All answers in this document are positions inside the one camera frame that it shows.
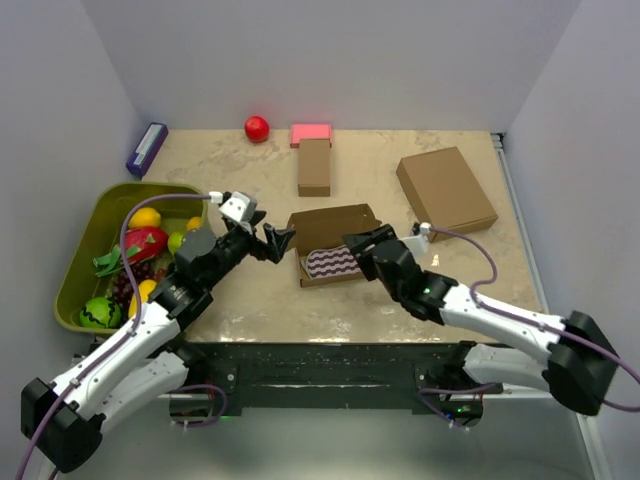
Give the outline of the purple black striped sponge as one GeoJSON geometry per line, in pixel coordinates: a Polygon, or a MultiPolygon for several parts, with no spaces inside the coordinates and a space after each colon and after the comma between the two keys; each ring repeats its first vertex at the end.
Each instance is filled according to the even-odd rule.
{"type": "Polygon", "coordinates": [[[301,266],[311,279],[342,277],[361,272],[346,245],[312,250],[301,260],[301,266]]]}

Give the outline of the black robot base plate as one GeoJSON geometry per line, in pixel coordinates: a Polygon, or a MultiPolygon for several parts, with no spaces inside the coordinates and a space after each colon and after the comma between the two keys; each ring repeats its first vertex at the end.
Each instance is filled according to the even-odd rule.
{"type": "Polygon", "coordinates": [[[165,393],[207,394],[179,421],[212,408],[391,409],[427,414],[433,397],[449,420],[469,426],[483,413],[479,395],[502,392],[463,370],[473,343],[178,343],[158,353],[101,400],[90,422],[107,429],[165,393]]]}

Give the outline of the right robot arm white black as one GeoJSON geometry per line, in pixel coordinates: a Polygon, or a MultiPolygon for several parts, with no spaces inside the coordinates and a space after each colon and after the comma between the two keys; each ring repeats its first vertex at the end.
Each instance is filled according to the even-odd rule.
{"type": "Polygon", "coordinates": [[[574,311],[567,317],[528,311],[478,294],[476,284],[422,269],[417,255],[428,247],[428,223],[409,237],[390,225],[347,234],[343,240],[365,278],[382,283],[393,301],[422,321],[470,330],[507,345],[476,345],[445,369],[459,393],[474,386],[515,384],[547,391],[564,407],[595,416],[618,368],[619,357],[596,321],[574,311]]]}

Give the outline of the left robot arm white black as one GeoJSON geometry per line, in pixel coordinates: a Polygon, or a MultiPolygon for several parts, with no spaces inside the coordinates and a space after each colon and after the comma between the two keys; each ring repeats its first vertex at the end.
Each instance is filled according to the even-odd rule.
{"type": "Polygon", "coordinates": [[[173,391],[196,392],[207,368],[193,358],[162,352],[144,359],[178,337],[212,303],[211,291],[245,257],[279,263],[295,232],[264,224],[264,212],[244,222],[229,219],[217,237],[209,229],[187,233],[172,271],[152,291],[136,314],[90,355],[54,380],[39,378],[21,392],[23,435],[30,441],[23,458],[39,450],[55,473],[69,473],[97,450],[109,427],[155,397],[173,391]]]}

